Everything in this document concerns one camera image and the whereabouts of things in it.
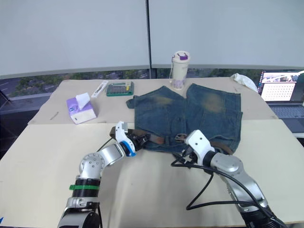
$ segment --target denim shorts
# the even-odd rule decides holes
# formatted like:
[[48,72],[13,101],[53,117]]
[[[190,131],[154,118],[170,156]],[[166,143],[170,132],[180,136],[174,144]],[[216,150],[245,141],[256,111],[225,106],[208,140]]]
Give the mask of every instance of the denim shorts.
[[240,94],[227,93],[192,84],[187,98],[162,86],[127,101],[135,109],[135,128],[163,137],[164,144],[148,142],[145,149],[181,152],[187,147],[175,140],[200,129],[210,140],[227,145],[232,151],[240,141],[242,112]]

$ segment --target purple cap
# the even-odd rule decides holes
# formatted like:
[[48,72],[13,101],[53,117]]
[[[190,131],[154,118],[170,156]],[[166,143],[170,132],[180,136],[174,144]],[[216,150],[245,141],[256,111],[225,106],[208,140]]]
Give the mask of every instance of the purple cap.
[[180,57],[180,60],[187,60],[188,59],[188,56],[187,56],[187,54],[184,52],[184,56],[180,56],[178,53],[177,53],[177,55]]

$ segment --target white water bottle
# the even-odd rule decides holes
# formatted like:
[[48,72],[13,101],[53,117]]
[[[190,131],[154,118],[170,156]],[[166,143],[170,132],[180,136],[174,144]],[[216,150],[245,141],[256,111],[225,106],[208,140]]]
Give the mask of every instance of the white water bottle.
[[184,87],[187,76],[190,54],[187,51],[177,51],[172,57],[172,81],[171,86],[174,89],[181,90]]

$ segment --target road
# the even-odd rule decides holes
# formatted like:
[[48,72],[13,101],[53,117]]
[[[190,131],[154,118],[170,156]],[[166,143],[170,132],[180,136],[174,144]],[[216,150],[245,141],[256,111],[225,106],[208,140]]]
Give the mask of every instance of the road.
[[7,78],[0,80],[0,90],[7,97],[9,94],[16,90],[16,86],[19,84],[20,78]]

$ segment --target laptop screen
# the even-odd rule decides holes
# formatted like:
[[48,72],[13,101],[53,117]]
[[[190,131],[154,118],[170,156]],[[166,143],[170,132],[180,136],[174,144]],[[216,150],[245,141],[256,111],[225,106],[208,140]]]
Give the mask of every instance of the laptop screen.
[[304,100],[304,70],[263,71],[258,93],[268,103],[302,103]]

